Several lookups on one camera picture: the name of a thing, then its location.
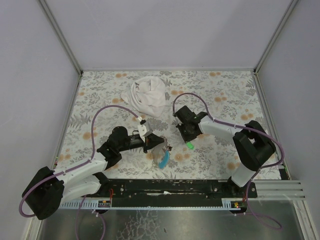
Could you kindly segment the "green tagged key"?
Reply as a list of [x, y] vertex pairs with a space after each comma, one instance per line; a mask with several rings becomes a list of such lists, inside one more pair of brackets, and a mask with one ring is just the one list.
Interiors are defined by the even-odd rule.
[[187, 142], [186, 146], [190, 149], [193, 150], [194, 149], [194, 145], [191, 142]]

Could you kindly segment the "blue key tag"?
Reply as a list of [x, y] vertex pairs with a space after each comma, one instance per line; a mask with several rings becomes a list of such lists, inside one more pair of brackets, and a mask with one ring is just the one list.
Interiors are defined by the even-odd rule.
[[165, 150], [163, 156], [158, 158], [158, 164], [157, 164], [158, 167], [160, 169], [164, 169], [168, 164], [169, 159], [170, 159], [170, 152], [168, 150]]

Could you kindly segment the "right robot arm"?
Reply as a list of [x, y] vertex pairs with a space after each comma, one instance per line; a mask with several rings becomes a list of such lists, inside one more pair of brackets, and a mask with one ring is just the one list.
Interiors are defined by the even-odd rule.
[[244, 187], [276, 151], [273, 141], [255, 120], [236, 126], [215, 119], [204, 111], [196, 114], [187, 106], [180, 108], [173, 116], [180, 121], [176, 127], [185, 143], [207, 134], [234, 144], [240, 165], [230, 180], [239, 188]]

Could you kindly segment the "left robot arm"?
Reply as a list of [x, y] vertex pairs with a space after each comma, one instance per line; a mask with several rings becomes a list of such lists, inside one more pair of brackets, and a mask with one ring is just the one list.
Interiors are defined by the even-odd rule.
[[123, 126], [115, 127], [107, 141], [94, 151], [93, 157], [81, 160], [69, 167], [51, 170], [47, 166], [37, 171], [22, 193], [19, 212], [23, 204], [32, 210], [39, 220], [50, 217], [61, 204], [99, 191], [108, 179], [102, 172], [113, 167], [121, 159], [121, 152], [141, 148], [144, 153], [163, 146], [164, 138], [155, 135], [146, 126], [139, 126], [138, 133], [129, 135]]

